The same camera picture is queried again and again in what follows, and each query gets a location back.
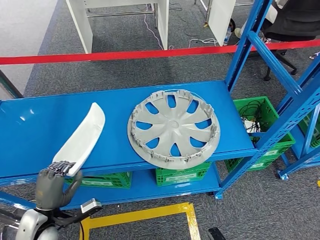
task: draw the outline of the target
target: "red barrier tape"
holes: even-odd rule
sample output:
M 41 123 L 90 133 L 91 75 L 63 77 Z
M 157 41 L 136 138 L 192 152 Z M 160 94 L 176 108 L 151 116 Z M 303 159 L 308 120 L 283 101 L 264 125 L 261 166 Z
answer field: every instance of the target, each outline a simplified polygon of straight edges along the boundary
M 276 42 L 266 45 L 270 50 L 299 49 L 320 46 L 320 39 L 311 41 L 291 41 Z M 66 63 L 66 62 L 84 62 L 84 61 L 109 61 L 124 59 L 146 59 L 146 58 L 167 58 L 178 56 L 202 55 L 202 54 L 226 54 L 234 53 L 237 49 L 235 45 L 231 46 L 205 46 L 181 48 L 173 50 L 148 50 L 148 51 L 114 51 L 97 53 L 77 53 L 77 54 L 58 54 L 58 55 L 41 55 L 41 56 L 10 56 L 0 57 L 0 65 L 11 64 L 48 64 L 48 63 Z

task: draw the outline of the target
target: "green basket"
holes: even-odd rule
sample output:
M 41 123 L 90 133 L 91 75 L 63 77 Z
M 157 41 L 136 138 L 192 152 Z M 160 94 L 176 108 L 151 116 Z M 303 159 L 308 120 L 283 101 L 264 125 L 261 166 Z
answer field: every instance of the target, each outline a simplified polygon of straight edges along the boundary
M 248 120 L 254 119 L 254 115 L 257 115 L 257 108 L 256 106 L 260 105 L 258 109 L 260 116 L 259 119 L 257 120 L 260 123 L 262 132 L 266 132 L 279 117 L 277 111 L 273 108 L 266 96 L 237 99 L 234 100 L 233 103 L 240 116 L 242 116 L 244 112 L 245 112 L 245 117 Z M 256 142 L 257 139 L 251 137 L 251 140 Z M 291 133 L 288 133 L 269 151 L 266 152 L 263 156 L 259 158 L 255 164 L 249 168 L 248 171 L 265 169 L 294 143 L 296 143 L 296 141 L 294 137 Z M 242 158 L 228 159 L 225 160 L 225 163 L 228 171 L 231 172 L 241 160 L 242 160 Z
M 202 180 L 211 165 L 211 161 L 206 161 L 198 166 L 184 170 L 171 170 L 156 168 L 156 184 L 158 186 L 168 186 L 171 184 L 186 183 Z
M 85 176 L 82 179 L 82 186 L 100 188 L 118 188 L 129 189 L 131 186 L 132 172 L 118 172 L 98 176 Z M 65 180 L 67 184 L 72 182 L 72 178 Z
M 312 117 L 312 112 L 306 115 L 305 118 L 299 122 L 299 127 L 301 131 L 306 136 L 309 125 L 310 118 Z M 312 136 L 310 146 L 312 148 L 317 148 L 320 146 L 320 117 L 318 117 L 314 128 L 313 135 Z

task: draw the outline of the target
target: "blue steel rack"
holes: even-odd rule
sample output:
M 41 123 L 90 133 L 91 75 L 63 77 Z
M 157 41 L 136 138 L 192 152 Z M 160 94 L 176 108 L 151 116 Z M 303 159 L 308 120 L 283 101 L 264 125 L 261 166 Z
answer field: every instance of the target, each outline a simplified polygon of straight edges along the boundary
M 248 19 L 231 65 L 223 81 L 148 86 L 45 97 L 0 101 L 1 159 L 0 185 L 34 182 L 37 173 L 48 166 L 69 136 L 97 102 L 106 112 L 106 126 L 100 138 L 83 166 L 85 175 L 99 175 L 134 171 L 131 189 L 80 187 L 66 209 L 77 208 L 88 198 L 95 197 L 103 204 L 132 202 L 146 199 L 214 192 L 222 198 L 226 189 L 241 177 L 260 156 L 291 131 L 309 109 L 320 101 L 320 83 L 311 81 L 304 90 L 267 49 L 258 32 L 271 0 L 256 0 Z M 230 93 L 254 45 L 288 90 L 291 103 L 254 146 L 243 127 Z M 310 78 L 312 71 L 304 75 Z M 217 116 L 221 137 L 215 153 L 208 161 L 212 165 L 199 182 L 157 187 L 152 169 L 129 144 L 127 122 L 137 103 L 158 90 L 186 89 L 211 104 Z M 131 101 L 125 101 L 130 96 Z M 215 161 L 242 158 L 236 168 L 221 180 Z M 0 192 L 0 201 L 26 208 L 34 204 Z
M 320 79 L 320 57 L 316 57 L 309 68 L 309 76 L 303 75 L 297 83 L 303 88 L 309 81 Z M 281 115 L 292 101 L 289 95 L 285 96 L 278 107 L 277 111 Z M 313 132 L 317 123 L 320 112 L 320 103 L 314 105 L 312 110 L 311 118 L 306 134 L 303 133 L 298 125 L 294 126 L 291 133 L 296 140 L 296 143 L 291 146 L 291 150 L 296 158 L 295 162 L 290 163 L 285 153 L 282 155 L 286 168 L 278 171 L 278 176 L 282 180 L 288 178 L 288 174 L 295 172 L 302 168 L 320 166 L 320 146 L 311 147 Z

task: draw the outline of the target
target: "sticker on crate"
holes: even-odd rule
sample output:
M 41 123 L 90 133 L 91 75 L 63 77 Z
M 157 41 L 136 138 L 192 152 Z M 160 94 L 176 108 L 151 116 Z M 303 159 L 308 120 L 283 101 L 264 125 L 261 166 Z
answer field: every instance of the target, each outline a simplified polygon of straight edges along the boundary
M 82 180 L 82 184 L 85 185 L 95 185 L 95 186 L 103 186 L 103 187 L 111 187 L 113 184 L 110 181 L 87 181 Z
M 182 175 L 182 176 L 169 176 L 165 179 L 166 182 L 171 182 L 171 181 L 180 181 L 180 180 L 186 180 L 186 179 L 192 179 L 192 178 L 196 178 L 197 173 L 192 173 L 192 174 L 187 174 L 187 175 Z
M 278 153 L 278 150 L 272 150 L 272 151 L 267 151 L 266 152 L 266 154 L 264 154 L 263 156 L 272 156 L 272 155 L 275 155 Z
M 251 169 L 255 169 L 255 168 L 260 168 L 260 167 L 263 167 L 263 162 L 261 163 L 257 163 L 257 164 L 254 164 L 251 167 Z

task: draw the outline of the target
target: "floor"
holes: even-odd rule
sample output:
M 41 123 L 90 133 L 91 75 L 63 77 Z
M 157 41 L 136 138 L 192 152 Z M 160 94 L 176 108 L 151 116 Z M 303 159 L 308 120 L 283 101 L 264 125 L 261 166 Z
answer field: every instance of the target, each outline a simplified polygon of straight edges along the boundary
M 49 1 L 42 2 L 43 4 L 47 2 L 48 6 L 54 5 Z M 171 1 L 169 45 L 175 48 L 187 48 L 189 40 L 192 38 L 203 40 L 213 37 L 209 29 L 203 28 L 205 13 L 200 2 L 198 1 L 196 5 L 193 2 L 193 0 Z M 175 3 L 180 3 L 181 10 L 177 10 L 177 5 Z M 43 55 L 83 52 L 65 1 L 57 0 L 56 7 L 52 5 L 50 5 L 50 11 L 48 9 L 48 13 L 45 14 L 47 19 L 42 21 L 43 26 L 38 27 L 43 29 L 42 34 L 38 36 L 38 40 L 41 38 L 42 40 L 38 41 L 40 44 L 38 44 L 37 48 L 36 44 L 34 44 L 32 53 L 28 53 L 25 47 L 21 47 L 19 53 L 9 51 L 5 54 Z M 91 12 L 118 10 L 91 9 Z M 238 7 L 234 11 L 232 18 L 238 26 L 241 26 L 249 11 L 250 7 Z M 146 22 L 149 23 L 150 29 L 158 35 L 152 25 L 152 16 L 147 15 Z M 90 23 L 94 33 L 94 52 L 159 48 L 156 39 L 146 30 L 142 15 L 110 17 L 108 21 L 105 18 L 95 18 L 91 19 Z M 237 41 L 232 35 L 229 44 L 235 44 Z M 191 44 L 192 47 L 202 45 L 202 43 L 199 41 L 192 41 Z M 309 56 L 318 51 L 316 48 L 291 49 L 288 51 L 287 57 L 299 66 L 299 72 L 294 76 L 297 79 L 303 69 L 310 64 Z M 31 70 L 29 68 L 29 71 L 25 70 L 26 74 L 23 74 L 23 70 L 21 70 L 21 78 L 17 76 L 12 80 L 14 82 L 20 79 L 14 83 L 20 84 L 18 88 L 26 96 L 220 80 L 226 76 L 232 57 L 232 54 L 219 54 L 37 64 L 31 67 Z M 1 69 L 8 77 L 19 72 L 18 69 L 10 70 L 2 67 Z M 274 75 L 272 75 L 272 80 L 269 82 L 262 81 L 261 78 L 266 71 L 265 63 L 260 59 L 248 60 L 232 92 L 232 98 L 268 96 L 274 106 L 276 106 L 285 91 Z M 289 159 L 293 159 L 290 152 L 288 154 Z M 222 176 L 226 174 L 223 162 L 218 162 L 218 168 Z M 247 172 L 227 190 L 223 200 L 214 200 L 203 193 L 114 204 L 105 206 L 97 216 L 190 202 L 194 204 L 202 240 L 208 240 L 208 229 L 212 227 L 218 227 L 227 240 L 318 240 L 320 195 L 317 180 L 320 176 L 320 168 L 300 170 L 291 174 L 288 181 L 282 181 L 275 177 L 276 170 L 279 168 L 283 168 L 283 165 L 278 159 L 264 170 Z M 35 198 L 34 184 L 10 186 L 2 190 L 29 200 Z M 60 239 L 78 239 L 78 230 L 79 227 L 76 224 L 62 229 Z M 91 239 L 101 240 L 190 239 L 186 218 L 183 214 L 103 227 L 92 230 L 90 234 Z
M 0 1 L 0 55 L 38 55 L 57 0 Z M 1 66 L 7 77 L 23 93 L 33 64 Z M 0 99 L 10 99 L 0 87 Z

